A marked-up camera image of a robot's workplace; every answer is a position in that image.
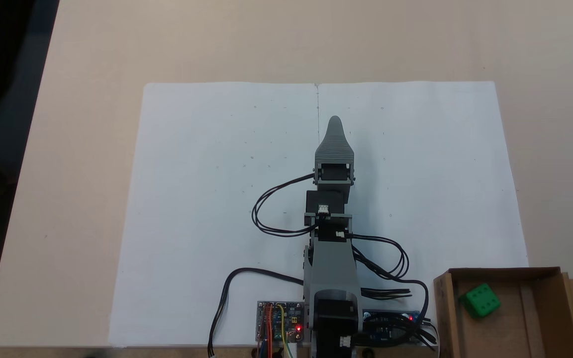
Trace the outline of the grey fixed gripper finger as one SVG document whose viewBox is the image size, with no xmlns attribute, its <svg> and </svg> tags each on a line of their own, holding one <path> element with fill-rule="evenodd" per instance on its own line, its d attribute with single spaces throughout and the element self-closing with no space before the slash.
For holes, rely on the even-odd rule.
<svg viewBox="0 0 573 358">
<path fill-rule="evenodd" d="M 355 154 L 339 116 L 328 120 L 325 136 L 315 152 L 316 165 L 354 165 Z"/>
</svg>

